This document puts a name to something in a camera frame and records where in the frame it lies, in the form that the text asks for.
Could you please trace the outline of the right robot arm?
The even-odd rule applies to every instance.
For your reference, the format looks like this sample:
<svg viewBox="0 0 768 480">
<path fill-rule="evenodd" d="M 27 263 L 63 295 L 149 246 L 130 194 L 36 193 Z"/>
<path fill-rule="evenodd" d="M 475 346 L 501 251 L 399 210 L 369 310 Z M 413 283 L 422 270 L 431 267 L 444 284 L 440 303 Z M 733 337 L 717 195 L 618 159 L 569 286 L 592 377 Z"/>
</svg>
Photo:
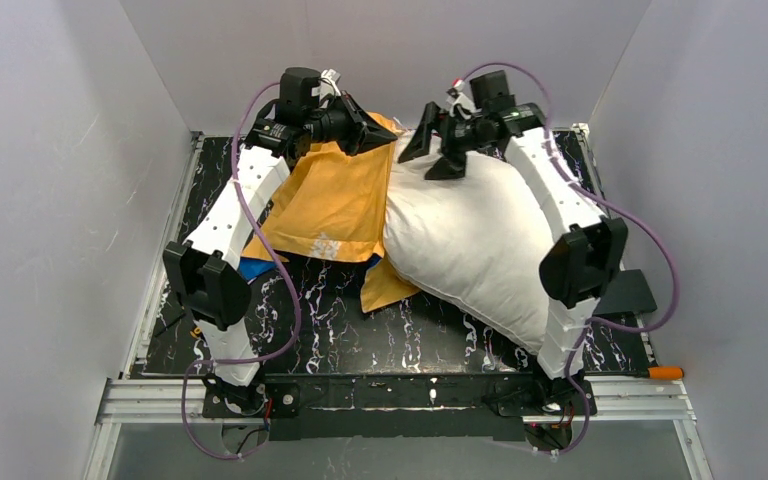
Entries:
<svg viewBox="0 0 768 480">
<path fill-rule="evenodd" d="M 547 117 L 506 75 L 455 81 L 396 145 L 383 231 L 396 272 L 561 379 L 620 270 L 624 221 L 584 195 Z"/>
</svg>

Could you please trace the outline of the yellow and blue pillowcase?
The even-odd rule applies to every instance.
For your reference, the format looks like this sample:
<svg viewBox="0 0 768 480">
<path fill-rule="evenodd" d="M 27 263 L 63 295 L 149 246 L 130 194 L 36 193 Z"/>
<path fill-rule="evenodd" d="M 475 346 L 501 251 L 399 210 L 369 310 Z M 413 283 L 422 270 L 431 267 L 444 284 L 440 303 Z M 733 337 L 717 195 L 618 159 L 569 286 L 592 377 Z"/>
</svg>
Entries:
<svg viewBox="0 0 768 480">
<path fill-rule="evenodd" d="M 272 195 L 261 226 L 284 262 L 294 254 L 359 267 L 365 313 L 419 292 L 395 271 L 383 242 L 395 147 L 350 157 L 334 142 L 313 145 Z"/>
</svg>

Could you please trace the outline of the white pillow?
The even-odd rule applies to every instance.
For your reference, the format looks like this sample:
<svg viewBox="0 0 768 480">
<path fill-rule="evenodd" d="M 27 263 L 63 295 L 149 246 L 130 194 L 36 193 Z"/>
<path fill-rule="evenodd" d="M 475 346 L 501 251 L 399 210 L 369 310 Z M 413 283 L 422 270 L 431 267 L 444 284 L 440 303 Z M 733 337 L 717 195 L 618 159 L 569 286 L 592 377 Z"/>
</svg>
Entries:
<svg viewBox="0 0 768 480">
<path fill-rule="evenodd" d="M 602 214 L 551 160 L 542 128 L 513 138 L 502 159 L 470 152 L 464 177 L 428 180 L 428 155 L 394 162 L 383 241 L 403 279 L 494 328 L 532 354 L 568 353 L 585 314 L 551 299 L 539 266 L 571 226 Z"/>
</svg>

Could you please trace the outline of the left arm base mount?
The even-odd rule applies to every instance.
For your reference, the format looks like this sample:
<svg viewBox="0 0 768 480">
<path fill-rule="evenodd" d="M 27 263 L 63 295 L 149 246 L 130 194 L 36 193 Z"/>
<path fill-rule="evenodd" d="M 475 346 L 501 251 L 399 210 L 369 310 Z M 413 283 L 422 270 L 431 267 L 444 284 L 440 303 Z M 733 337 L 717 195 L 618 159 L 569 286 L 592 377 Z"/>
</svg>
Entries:
<svg viewBox="0 0 768 480">
<path fill-rule="evenodd" d="M 301 390 L 294 383 L 256 377 L 249 386 L 236 386 L 214 375 L 201 380 L 205 387 L 202 415 L 206 418 L 292 418 L 301 408 Z"/>
</svg>

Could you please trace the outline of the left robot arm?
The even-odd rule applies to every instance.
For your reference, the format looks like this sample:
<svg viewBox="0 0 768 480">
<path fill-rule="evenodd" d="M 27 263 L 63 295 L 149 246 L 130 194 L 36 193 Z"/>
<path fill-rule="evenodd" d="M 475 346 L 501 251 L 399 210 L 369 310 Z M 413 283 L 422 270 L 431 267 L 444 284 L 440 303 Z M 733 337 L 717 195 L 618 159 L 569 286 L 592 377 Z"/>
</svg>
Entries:
<svg viewBox="0 0 768 480">
<path fill-rule="evenodd" d="M 252 293 L 239 271 L 241 253 L 249 239 L 264 239 L 258 218 L 268 200 L 314 142 L 334 142 L 354 155 L 396 139 L 340 88 L 340 78 L 334 69 L 287 68 L 275 84 L 277 97 L 259 111 L 247 108 L 232 138 L 231 178 L 219 197 L 184 240 L 164 249 L 171 292 L 210 353 L 193 367 L 232 386 L 249 386 L 260 364 L 288 351 L 301 328 L 294 324 L 282 347 L 258 356 L 245 325 Z"/>
</svg>

